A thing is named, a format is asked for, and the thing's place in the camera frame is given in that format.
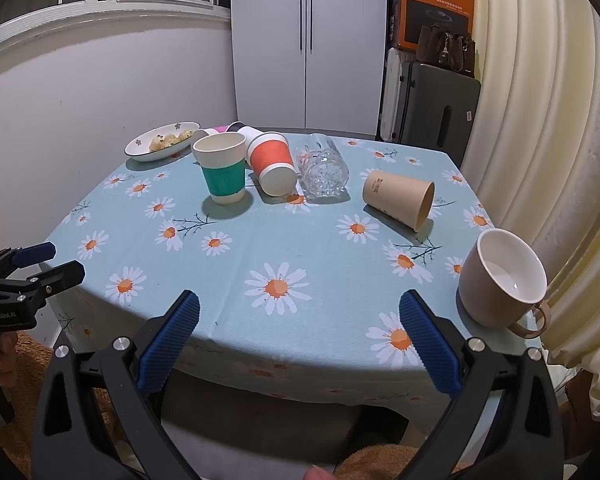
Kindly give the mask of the person's right hand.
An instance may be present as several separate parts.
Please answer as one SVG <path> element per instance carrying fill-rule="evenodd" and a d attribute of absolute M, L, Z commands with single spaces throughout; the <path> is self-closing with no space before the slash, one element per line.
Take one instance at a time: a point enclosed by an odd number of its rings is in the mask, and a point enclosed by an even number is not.
<path fill-rule="evenodd" d="M 313 465 L 303 475 L 303 480 L 336 480 L 336 477 L 331 472 Z"/>

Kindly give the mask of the person's left hand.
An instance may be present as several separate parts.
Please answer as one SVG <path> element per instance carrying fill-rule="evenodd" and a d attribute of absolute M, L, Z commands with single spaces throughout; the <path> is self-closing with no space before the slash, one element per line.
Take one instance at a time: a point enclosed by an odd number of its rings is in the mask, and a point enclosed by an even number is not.
<path fill-rule="evenodd" d="M 17 344 L 17 332 L 2 333 L 0 335 L 0 386 L 3 388 L 12 388 L 17 382 Z"/>

